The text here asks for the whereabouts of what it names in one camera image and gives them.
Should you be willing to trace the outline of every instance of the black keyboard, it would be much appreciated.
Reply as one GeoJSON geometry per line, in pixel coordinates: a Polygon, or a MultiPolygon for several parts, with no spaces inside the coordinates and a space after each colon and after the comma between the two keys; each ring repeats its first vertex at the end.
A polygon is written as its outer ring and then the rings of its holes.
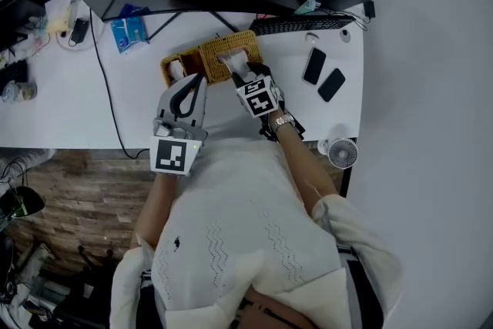
{"type": "Polygon", "coordinates": [[[17,61],[5,68],[0,69],[0,94],[5,86],[11,82],[27,82],[28,81],[28,63],[25,60],[17,61]]]}
{"type": "Polygon", "coordinates": [[[286,18],[262,18],[253,21],[250,30],[257,36],[306,30],[342,29],[354,21],[346,15],[299,15],[286,18]]]}

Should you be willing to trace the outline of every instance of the white fan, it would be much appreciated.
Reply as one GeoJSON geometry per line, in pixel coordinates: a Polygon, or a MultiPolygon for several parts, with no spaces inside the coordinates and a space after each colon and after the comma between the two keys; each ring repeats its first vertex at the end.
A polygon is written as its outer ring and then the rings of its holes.
{"type": "Polygon", "coordinates": [[[336,139],[320,140],[317,145],[318,152],[327,155],[330,163],[338,169],[348,169],[357,161],[357,146],[353,140],[336,139]]]}

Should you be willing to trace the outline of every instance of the smartphone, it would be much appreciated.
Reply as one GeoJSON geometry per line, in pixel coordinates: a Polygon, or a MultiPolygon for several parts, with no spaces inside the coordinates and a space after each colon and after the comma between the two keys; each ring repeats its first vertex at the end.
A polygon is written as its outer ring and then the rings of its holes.
{"type": "Polygon", "coordinates": [[[346,77],[340,72],[339,69],[335,69],[330,76],[322,83],[320,88],[318,89],[318,94],[322,97],[326,102],[330,101],[339,88],[346,81],[346,77]]]}
{"type": "Polygon", "coordinates": [[[310,59],[308,60],[307,68],[303,74],[303,79],[310,84],[316,85],[322,68],[324,67],[325,53],[319,49],[311,50],[310,59]]]}

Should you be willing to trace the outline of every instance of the person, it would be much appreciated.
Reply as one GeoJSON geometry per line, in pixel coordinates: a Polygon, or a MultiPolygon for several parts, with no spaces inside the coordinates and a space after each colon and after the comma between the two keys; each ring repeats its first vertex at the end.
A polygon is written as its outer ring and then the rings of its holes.
{"type": "Polygon", "coordinates": [[[188,177],[156,175],[113,278],[112,328],[381,327],[399,259],[295,128],[275,133],[205,147],[188,177]]]}

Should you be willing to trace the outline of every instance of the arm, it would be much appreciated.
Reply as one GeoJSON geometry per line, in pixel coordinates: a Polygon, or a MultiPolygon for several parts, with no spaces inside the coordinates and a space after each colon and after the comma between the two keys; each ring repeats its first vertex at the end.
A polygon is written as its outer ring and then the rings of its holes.
{"type": "MultiPolygon", "coordinates": [[[[283,113],[279,110],[272,112],[270,121],[282,115],[283,113]]],[[[305,209],[308,215],[311,215],[312,209],[321,196],[337,194],[334,183],[317,158],[301,141],[295,128],[287,123],[282,125],[276,134],[305,209]]]]}
{"type": "Polygon", "coordinates": [[[153,187],[133,230],[130,248],[139,246],[136,237],[139,234],[152,248],[156,249],[169,217],[171,203],[176,197],[176,180],[176,176],[156,174],[153,187]]]}

